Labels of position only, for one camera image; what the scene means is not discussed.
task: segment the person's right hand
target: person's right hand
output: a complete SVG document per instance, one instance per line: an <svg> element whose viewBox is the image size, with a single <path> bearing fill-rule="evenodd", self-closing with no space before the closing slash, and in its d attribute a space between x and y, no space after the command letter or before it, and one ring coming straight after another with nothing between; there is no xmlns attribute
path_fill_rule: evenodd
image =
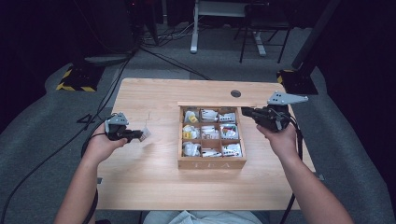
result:
<svg viewBox="0 0 396 224"><path fill-rule="evenodd" d="M296 147L296 130L289 124L285 130L273 133L260 125L257 129L270 141L271 148L281 161L299 159Z"/></svg>

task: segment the wooden table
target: wooden table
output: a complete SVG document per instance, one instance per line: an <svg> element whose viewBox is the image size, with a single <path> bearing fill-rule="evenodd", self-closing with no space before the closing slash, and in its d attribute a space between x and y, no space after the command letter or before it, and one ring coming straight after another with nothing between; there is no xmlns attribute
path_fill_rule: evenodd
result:
<svg viewBox="0 0 396 224"><path fill-rule="evenodd" d="M239 98L232 90L241 91ZM291 189L279 159L256 129L241 116L247 162L242 170L179 170L178 102L266 105L276 83L125 78L113 108L129 129L146 125L151 136L117 149L99 166L98 209L120 210L284 210ZM314 165L304 145L304 162Z"/></svg>

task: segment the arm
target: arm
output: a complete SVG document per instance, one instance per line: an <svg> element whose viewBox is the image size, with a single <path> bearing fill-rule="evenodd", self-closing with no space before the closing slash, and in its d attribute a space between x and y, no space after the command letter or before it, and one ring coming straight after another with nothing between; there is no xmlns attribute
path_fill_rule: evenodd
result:
<svg viewBox="0 0 396 224"><path fill-rule="evenodd" d="M73 175L54 223L83 222L91 209L95 196L99 163L107 159L116 148L122 147L127 142L127 139L110 141L101 133L105 133L104 124L100 125L93 133L93 138Z"/></svg>
<svg viewBox="0 0 396 224"><path fill-rule="evenodd" d="M257 126L279 157L291 189L308 223L353 223L347 210L300 160L292 125L281 133Z"/></svg>

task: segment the person's left hand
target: person's left hand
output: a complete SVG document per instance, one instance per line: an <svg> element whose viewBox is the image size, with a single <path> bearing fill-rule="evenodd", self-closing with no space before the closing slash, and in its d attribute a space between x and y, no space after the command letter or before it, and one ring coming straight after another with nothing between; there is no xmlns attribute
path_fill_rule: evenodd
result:
<svg viewBox="0 0 396 224"><path fill-rule="evenodd" d="M94 165L99 165L100 162L105 161L114 150L123 147L128 141L126 138L117 141L109 140L105 134L104 123L95 130L92 136L82 159Z"/></svg>

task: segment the black wire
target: black wire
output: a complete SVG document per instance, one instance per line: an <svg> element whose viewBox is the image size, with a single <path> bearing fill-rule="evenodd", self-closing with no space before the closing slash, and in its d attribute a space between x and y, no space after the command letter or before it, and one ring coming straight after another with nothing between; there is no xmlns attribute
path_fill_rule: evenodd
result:
<svg viewBox="0 0 396 224"><path fill-rule="evenodd" d="M298 126L296 119L293 116L289 117L289 116L283 115L283 117L287 118L290 121L290 123L294 126L294 128L296 129L297 152L298 152L298 156L299 156L300 160L303 160L303 133L301 132L300 127ZM285 223L286 218L288 217L289 212L291 211L291 208L293 207L294 200L295 200L295 195L294 195L294 193L292 193L290 200L289 200L288 207L286 208L285 212L283 213L283 217L280 220L280 224Z"/></svg>
<svg viewBox="0 0 396 224"><path fill-rule="evenodd" d="M15 192L18 190L18 188L24 183L24 181L29 178L36 170L38 170L38 168L40 168L46 161L48 161L49 159L51 159L53 156L55 156L56 154L58 154L62 149L64 149L68 144L70 144L74 139L76 139L84 130L86 130L88 128L88 125L90 125L92 123L92 121L98 117L99 117L99 113L103 111L103 109L106 107L108 101L110 100L111 95L114 93L115 91L115 87L117 86L117 83L120 80L120 76L126 66L126 64L131 61L131 59L134 56L134 52L130 55L130 57L128 58L127 61L125 61L125 63L121 66L120 71L119 71L119 75L116 78L115 82L116 83L109 95L109 97L107 98L107 100L105 101L105 103L101 106L98 107L98 110L96 112L96 114L94 116L92 116L92 118L87 122L86 125L84 125L83 128L81 128L73 137L71 137L66 143L64 143L60 148L58 148L57 150L55 150L53 153L51 153L46 159L44 159L42 162L40 162L31 172L29 172L29 174L27 174L21 181L20 183L14 188L14 190L11 191L11 193L8 195L8 198L6 200L6 203L3 207L3 212L2 212L2 216L1 216L1 220L0 220L0 224L5 224L5 219L6 219L6 212L7 212L7 208L9 206L9 203L12 199L12 197L14 196ZM100 103L100 105L102 104L102 102L105 100L106 97L104 97Z"/></svg>
<svg viewBox="0 0 396 224"><path fill-rule="evenodd" d="M168 62L168 63L170 63L170 64L172 64L172 65L174 65L174 66L176 66L176 67L178 67L178 68L181 68L181 69L184 69L184 70L186 70L186 71L188 71L188 72L194 73L195 75L198 75L199 77L203 77L203 78L206 79L206 80L212 80L212 78L207 77L207 76L205 76L204 74L201 74L201 73L199 73L199 72L193 70L192 68L188 67L186 64L180 63L180 62L178 62L178 61L175 60L175 59L166 57L166 56L161 55L161 54L159 54L159 53L153 53L153 52L151 52L151 51L149 51L149 50L147 50L147 49L144 49L144 48L142 48L142 47L140 47L140 49L142 49L143 51L145 51L145 52L147 52L147 53L149 53L149 54L151 54L151 55L154 55L155 57L157 57L157 58L159 58L159 59L161 59L161 60L164 60L164 61L166 61L166 62ZM182 65L185 66L185 67L180 66L180 65L178 65L178 64L176 64L176 63L172 63L172 62L170 62L169 60L167 60L167 59L165 59L165 58L169 58L170 60L173 60L173 61L175 61L175 62L177 62L177 63L179 63L179 64L182 64Z"/></svg>

